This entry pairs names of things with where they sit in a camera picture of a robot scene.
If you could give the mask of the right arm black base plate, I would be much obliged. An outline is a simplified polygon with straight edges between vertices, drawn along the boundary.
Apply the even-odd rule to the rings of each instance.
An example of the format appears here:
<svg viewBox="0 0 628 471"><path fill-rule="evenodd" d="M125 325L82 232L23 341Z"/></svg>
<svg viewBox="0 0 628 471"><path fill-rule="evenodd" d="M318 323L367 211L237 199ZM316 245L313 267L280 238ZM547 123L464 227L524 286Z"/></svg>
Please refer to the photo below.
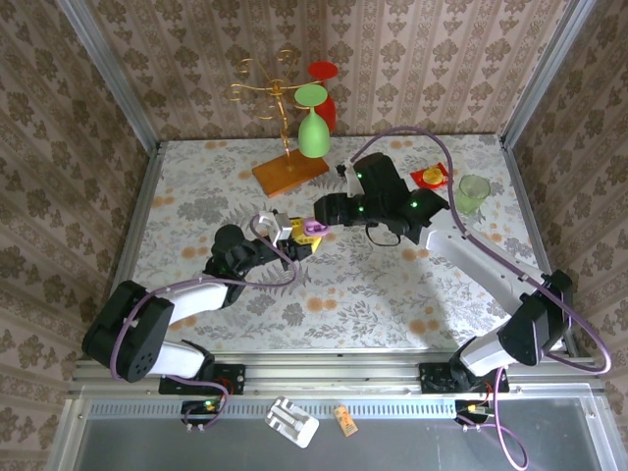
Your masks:
<svg viewBox="0 0 628 471"><path fill-rule="evenodd" d="M506 373L497 380L497 369L478 377L463 369L452 369L448 362L425 362L418 365L422 393L486 393L498 389L510 391Z"/></svg>

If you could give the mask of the gold glass rack wooden base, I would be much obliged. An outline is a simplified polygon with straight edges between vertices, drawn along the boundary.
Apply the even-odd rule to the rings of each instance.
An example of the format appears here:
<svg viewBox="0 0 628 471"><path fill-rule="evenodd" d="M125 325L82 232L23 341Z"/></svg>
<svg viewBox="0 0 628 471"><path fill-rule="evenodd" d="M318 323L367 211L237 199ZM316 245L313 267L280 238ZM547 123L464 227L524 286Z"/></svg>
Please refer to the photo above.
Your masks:
<svg viewBox="0 0 628 471"><path fill-rule="evenodd" d="M277 61L284 69L279 77L269 74L262 63L253 58L241 60L237 66L237 72L248 77L251 67L256 66L262 73L265 83L261 86L252 86L242 82L231 84L227 91L227 97L232 101L239 101L247 94L252 94L258 99L253 108L253 115L261 120L279 122L280 138L282 141L282 154L266 163L262 163L252 169L252 175L259 182L264 193L269 197L277 196L288 190L315 179L329 171L329 166L322 158L307 158L299 150L298 139L296 146L290 144L288 106L305 111L294 99L296 90L303 85L316 83L317 80L291 85L289 78L298 62L298 55L292 49L281 49L277 53Z"/></svg>

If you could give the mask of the red snack packet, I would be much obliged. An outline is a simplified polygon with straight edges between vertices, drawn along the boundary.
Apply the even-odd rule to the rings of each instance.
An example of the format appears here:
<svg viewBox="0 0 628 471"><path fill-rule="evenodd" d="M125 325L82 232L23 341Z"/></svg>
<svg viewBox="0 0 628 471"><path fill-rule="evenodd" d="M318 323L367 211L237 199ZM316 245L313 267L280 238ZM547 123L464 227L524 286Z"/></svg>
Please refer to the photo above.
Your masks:
<svg viewBox="0 0 628 471"><path fill-rule="evenodd" d="M420 188L438 189L447 186L448 171L442 163L415 171L410 177Z"/></svg>

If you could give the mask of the small orange packet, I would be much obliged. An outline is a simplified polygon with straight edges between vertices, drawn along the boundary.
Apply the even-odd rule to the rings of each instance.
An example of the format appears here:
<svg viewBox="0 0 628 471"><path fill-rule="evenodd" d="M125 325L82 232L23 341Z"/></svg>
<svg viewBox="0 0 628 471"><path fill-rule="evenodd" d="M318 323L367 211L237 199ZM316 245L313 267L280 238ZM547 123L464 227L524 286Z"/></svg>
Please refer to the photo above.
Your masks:
<svg viewBox="0 0 628 471"><path fill-rule="evenodd" d="M346 406L339 405L336 407L334 409L334 415L346 437L350 437L358 431L358 427L356 426Z"/></svg>

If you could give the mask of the green wine glass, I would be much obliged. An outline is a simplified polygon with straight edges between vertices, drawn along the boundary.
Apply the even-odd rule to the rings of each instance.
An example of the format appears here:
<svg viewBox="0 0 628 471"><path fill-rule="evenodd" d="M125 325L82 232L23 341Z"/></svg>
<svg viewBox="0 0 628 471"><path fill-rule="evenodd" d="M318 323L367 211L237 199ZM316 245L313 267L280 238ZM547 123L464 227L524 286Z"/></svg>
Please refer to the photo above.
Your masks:
<svg viewBox="0 0 628 471"><path fill-rule="evenodd" d="M307 158L322 158L330 150L330 131L326 121L316 112L316 107L328 98L327 90L316 83L298 88L294 99L308 110L298 130L298 146Z"/></svg>

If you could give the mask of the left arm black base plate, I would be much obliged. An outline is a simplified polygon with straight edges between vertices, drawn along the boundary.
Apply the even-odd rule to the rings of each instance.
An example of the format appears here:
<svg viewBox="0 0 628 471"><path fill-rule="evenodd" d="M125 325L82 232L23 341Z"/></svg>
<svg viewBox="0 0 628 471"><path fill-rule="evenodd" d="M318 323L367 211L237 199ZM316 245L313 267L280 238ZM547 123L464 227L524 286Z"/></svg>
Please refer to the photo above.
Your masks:
<svg viewBox="0 0 628 471"><path fill-rule="evenodd" d="M158 392L163 395L218 395L222 391L215 387L199 386L198 382L211 382L221 385L229 395L242 395L246 368L243 364L215 363L203 367L191 379L194 385L182 384L167 377L160 380Z"/></svg>

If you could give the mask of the aluminium mounting rail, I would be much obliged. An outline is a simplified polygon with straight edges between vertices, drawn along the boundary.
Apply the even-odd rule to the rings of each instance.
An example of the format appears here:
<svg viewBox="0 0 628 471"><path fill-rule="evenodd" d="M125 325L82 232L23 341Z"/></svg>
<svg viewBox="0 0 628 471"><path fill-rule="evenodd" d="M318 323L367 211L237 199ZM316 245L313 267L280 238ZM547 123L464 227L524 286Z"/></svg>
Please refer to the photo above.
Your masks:
<svg viewBox="0 0 628 471"><path fill-rule="evenodd" d="M358 351L218 354L219 363L245 366L246 398L414 398L421 393L419 365L444 362L442 352ZM513 398L572 397L603 393L604 382L558 362L544 359L536 367L512 365L507 379ZM159 380L117 382L95 361L77 364L69 395L72 398L152 398Z"/></svg>

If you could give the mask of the aluminium frame post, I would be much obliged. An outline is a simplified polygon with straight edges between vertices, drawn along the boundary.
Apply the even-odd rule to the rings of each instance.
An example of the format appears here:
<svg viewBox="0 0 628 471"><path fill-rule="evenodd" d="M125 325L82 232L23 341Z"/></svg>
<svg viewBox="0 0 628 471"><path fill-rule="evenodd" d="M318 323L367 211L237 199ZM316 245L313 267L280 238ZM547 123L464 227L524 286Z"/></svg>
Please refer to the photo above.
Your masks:
<svg viewBox="0 0 628 471"><path fill-rule="evenodd" d="M159 148L160 139L124 73L121 60L116 57L102 28L90 12L87 0L58 0L58 3L94 66L112 92L136 138L144 150L149 155L153 155Z"/></svg>
<svg viewBox="0 0 628 471"><path fill-rule="evenodd" d="M512 148L525 130L573 42L590 16L596 0L569 0L540 60L504 127L500 142Z"/></svg>

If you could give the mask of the aluminium table side rail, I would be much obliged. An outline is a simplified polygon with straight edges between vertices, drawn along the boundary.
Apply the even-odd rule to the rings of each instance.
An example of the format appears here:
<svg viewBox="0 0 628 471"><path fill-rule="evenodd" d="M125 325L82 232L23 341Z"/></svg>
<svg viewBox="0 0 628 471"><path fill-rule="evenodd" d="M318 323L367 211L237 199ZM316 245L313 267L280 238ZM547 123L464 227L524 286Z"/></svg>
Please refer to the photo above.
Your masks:
<svg viewBox="0 0 628 471"><path fill-rule="evenodd" d="M510 175L510 180L514 188L514 192L517 197L517 201L522 213L522 217L526 226L530 244L532 246L533 253L537 264L544 272L550 272L551 266L548 259L545 247L542 242L541 233L525 188L525 184L521 177L514 153L512 149L502 142L499 137L497 143L502 151L505 165Z"/></svg>
<svg viewBox="0 0 628 471"><path fill-rule="evenodd" d="M149 155L146 171L131 215L129 228L122 246L122 252L115 271L110 293L103 299L103 306L107 305L107 302L118 285L123 281L130 280L133 276L146 222L150 213L156 186L161 175L166 148L166 144L158 144L157 148Z"/></svg>

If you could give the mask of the white plastic bracket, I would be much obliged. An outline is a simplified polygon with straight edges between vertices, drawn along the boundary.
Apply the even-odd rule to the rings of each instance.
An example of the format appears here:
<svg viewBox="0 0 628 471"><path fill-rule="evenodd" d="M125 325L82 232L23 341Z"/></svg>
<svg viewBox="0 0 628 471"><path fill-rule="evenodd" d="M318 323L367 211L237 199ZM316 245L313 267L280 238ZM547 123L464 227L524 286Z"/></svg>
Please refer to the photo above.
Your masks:
<svg viewBox="0 0 628 471"><path fill-rule="evenodd" d="M271 429L301 449L309 446L320 426L317 418L284 396L273 401L264 421Z"/></svg>

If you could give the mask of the floral tablecloth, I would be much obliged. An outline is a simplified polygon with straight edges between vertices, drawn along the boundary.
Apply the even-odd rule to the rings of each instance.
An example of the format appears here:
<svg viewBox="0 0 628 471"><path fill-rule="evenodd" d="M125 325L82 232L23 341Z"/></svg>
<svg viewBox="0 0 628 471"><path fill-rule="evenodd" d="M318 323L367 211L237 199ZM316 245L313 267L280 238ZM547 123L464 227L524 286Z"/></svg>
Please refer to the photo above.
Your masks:
<svg viewBox="0 0 628 471"><path fill-rule="evenodd" d="M252 170L280 153L274 138L173 141L160 150L133 279L150 289L198 276L217 230L246 228L251 217L275 209L308 217L313 203L344 182L335 167L356 151L389 155L404 178L452 161L459 176L491 185L488 199L466 226L518 259L535 264L525 219L498 139L489 134L336 137L330 170L285 194L268 197ZM333 228L301 265L299 280L279 262L250 273L256 288L231 307L174 324L170 340L191 340L212 351L421 348L454 350L505 321L497 302L433 251L396 241L385 227Z"/></svg>

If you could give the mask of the green transparent plastic cup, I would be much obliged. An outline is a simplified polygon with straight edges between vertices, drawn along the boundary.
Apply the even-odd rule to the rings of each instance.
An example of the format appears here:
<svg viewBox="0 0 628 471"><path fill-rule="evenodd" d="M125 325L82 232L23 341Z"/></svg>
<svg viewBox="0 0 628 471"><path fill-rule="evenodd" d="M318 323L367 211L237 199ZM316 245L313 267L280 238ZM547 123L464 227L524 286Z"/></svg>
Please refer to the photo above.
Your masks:
<svg viewBox="0 0 628 471"><path fill-rule="evenodd" d="M455 193L455 207L458 212L471 214L475 212L491 193L490 182L477 175L463 176Z"/></svg>

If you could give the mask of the red wine glass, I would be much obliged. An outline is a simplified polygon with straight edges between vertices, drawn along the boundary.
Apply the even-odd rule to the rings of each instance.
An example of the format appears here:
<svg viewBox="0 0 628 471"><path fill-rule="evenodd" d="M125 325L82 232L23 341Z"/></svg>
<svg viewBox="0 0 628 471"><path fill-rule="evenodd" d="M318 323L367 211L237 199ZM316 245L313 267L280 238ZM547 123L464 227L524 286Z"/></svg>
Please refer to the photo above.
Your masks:
<svg viewBox="0 0 628 471"><path fill-rule="evenodd" d="M328 90L326 82L335 78L339 73L339 68L328 61L313 62L308 67L308 74L313 77L327 91L327 98L315 107L316 113L325 121L329 132L334 132L337 127L336 103Z"/></svg>

